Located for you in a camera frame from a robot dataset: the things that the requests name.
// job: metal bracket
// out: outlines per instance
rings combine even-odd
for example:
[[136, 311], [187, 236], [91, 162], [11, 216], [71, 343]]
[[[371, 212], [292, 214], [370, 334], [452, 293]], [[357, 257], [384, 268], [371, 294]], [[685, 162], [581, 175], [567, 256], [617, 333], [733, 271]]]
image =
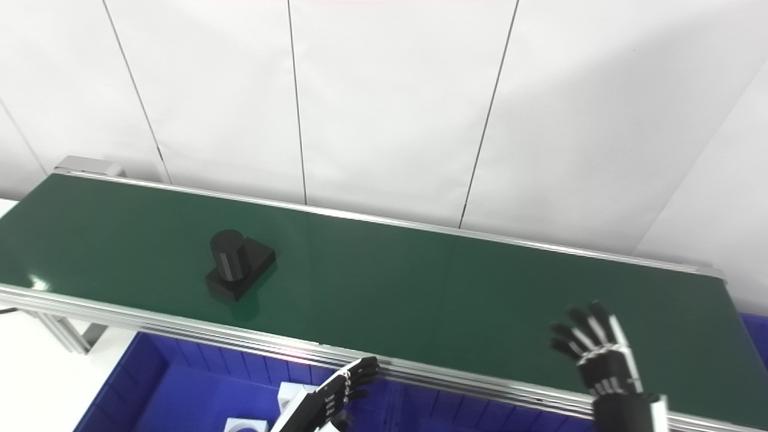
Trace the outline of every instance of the metal bracket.
[[99, 337], [107, 330], [103, 324], [91, 324], [83, 334], [80, 334], [71, 322], [65, 317], [44, 314], [42, 312], [26, 311], [31, 316], [40, 320], [45, 328], [50, 331], [58, 341], [64, 345], [67, 351], [76, 354], [88, 354]]
[[90, 172], [92, 174], [125, 177], [125, 170], [119, 164], [101, 159], [83, 158], [82, 156], [67, 156], [59, 162], [54, 172]]

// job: blue plastic crate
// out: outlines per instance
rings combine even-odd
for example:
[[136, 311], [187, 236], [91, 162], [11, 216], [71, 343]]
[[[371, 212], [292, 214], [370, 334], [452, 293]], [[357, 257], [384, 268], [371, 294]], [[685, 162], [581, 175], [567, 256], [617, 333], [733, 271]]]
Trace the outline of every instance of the blue plastic crate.
[[[137, 334], [75, 432], [221, 432], [228, 417], [279, 415], [282, 381], [321, 384], [333, 370]], [[586, 432], [560, 414], [378, 380], [349, 405], [350, 432]]]
[[741, 314], [746, 332], [750, 334], [763, 365], [768, 369], [768, 317]]

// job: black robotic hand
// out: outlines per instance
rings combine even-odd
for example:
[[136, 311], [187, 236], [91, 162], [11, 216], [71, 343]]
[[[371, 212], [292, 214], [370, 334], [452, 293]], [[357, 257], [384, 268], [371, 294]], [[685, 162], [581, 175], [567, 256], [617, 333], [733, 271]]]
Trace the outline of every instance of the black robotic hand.
[[360, 387], [373, 382], [378, 373], [376, 357], [347, 364], [314, 392], [294, 397], [277, 419], [273, 432], [343, 432], [349, 427], [344, 406], [350, 400], [367, 396], [368, 391]]
[[569, 327], [551, 326], [551, 347], [576, 362], [592, 403], [598, 432], [668, 432], [667, 399], [643, 392], [637, 365], [618, 319], [598, 302], [572, 308]]
[[574, 307], [568, 316], [576, 325], [552, 324], [558, 337], [552, 338], [551, 346], [576, 361], [589, 392], [595, 397], [642, 393], [632, 350], [616, 316], [596, 301], [588, 313]]

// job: white wall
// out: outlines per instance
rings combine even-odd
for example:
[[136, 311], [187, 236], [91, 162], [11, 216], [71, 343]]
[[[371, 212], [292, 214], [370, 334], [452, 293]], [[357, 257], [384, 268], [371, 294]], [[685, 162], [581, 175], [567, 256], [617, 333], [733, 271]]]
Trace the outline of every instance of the white wall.
[[515, 3], [291, 7], [309, 203], [458, 226]]
[[284, 0], [107, 0], [175, 184], [304, 201]]
[[0, 196], [65, 155], [106, 158], [132, 177], [711, 261], [768, 314], [764, 71], [745, 93], [764, 22], [763, 0], [3, 2]]
[[711, 263], [741, 310], [768, 314], [768, 63], [635, 254]]
[[46, 170], [80, 155], [167, 181], [100, 2], [0, 2], [0, 41], [0, 98]]
[[768, 56], [766, 17], [523, 0], [462, 227], [631, 253]]

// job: white object in bin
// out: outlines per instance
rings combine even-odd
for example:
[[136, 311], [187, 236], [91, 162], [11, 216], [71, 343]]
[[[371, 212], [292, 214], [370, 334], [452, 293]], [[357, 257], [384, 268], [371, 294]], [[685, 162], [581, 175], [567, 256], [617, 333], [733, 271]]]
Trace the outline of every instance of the white object in bin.
[[251, 420], [248, 418], [230, 417], [224, 425], [224, 432], [270, 432], [270, 425], [266, 420]]
[[307, 393], [312, 393], [317, 390], [317, 386], [287, 382], [280, 383], [280, 389], [277, 391], [277, 404], [280, 406], [281, 414], [301, 389], [304, 389]]

